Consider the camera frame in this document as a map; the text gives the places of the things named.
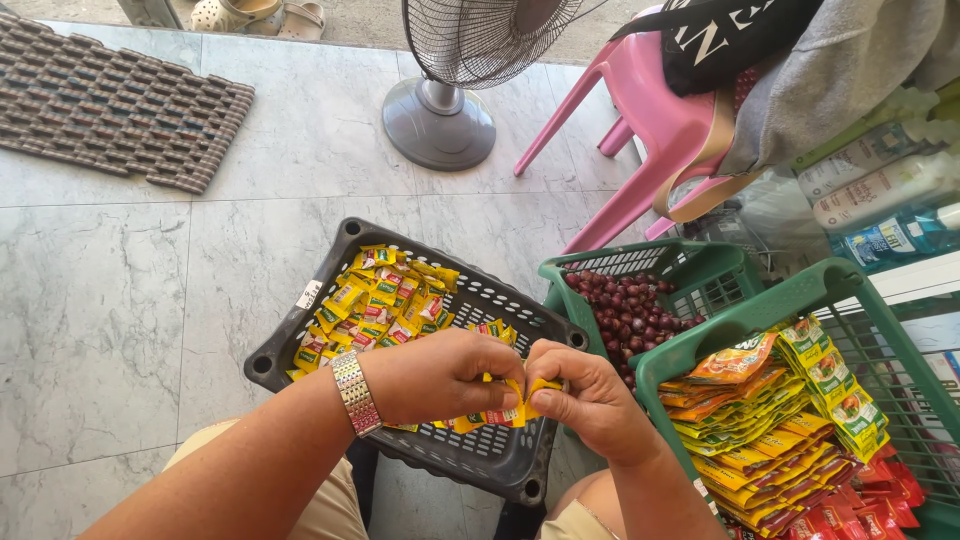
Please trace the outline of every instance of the hand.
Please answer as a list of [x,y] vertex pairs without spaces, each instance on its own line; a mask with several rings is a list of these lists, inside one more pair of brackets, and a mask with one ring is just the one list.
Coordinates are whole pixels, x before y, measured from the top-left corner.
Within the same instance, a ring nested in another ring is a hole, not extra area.
[[451,328],[358,357],[384,422],[420,424],[519,405],[506,384],[481,382],[484,373],[523,388],[520,355],[499,339]]
[[527,380],[556,377],[569,382],[570,393],[538,390],[530,396],[531,405],[570,426],[611,465],[640,464],[665,445],[606,358],[540,339],[527,357]]

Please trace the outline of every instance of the electric fan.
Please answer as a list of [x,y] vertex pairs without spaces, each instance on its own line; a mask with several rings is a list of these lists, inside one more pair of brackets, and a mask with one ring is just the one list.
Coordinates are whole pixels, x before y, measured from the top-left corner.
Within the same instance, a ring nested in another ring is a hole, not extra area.
[[439,171],[476,166],[493,149],[490,111],[471,89],[509,81],[554,42],[581,0],[403,0],[422,77],[387,93],[383,126],[408,160]]

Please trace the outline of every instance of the black bag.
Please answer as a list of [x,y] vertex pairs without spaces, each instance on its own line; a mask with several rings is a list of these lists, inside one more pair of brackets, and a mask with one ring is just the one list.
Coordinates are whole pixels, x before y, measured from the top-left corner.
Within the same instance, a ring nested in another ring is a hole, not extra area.
[[666,0],[610,41],[661,31],[663,76],[678,96],[701,94],[792,45],[823,0]]

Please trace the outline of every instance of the blue bottle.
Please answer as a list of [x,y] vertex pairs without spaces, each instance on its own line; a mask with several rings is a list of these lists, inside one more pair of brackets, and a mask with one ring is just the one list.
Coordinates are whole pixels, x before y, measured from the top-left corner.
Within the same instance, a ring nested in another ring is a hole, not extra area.
[[950,251],[960,239],[960,203],[898,214],[872,227],[834,237],[834,253],[868,274]]

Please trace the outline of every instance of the khaki shorts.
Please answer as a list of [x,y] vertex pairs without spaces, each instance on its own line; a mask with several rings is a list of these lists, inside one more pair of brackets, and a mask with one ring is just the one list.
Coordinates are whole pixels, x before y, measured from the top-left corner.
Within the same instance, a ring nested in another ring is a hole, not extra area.
[[[212,441],[239,419],[226,420],[190,435],[170,458],[167,470],[191,452]],[[353,467],[341,458],[330,476],[307,504],[288,540],[368,540],[353,487]],[[542,540],[615,540],[600,520],[579,501],[571,503],[556,520],[543,522]]]

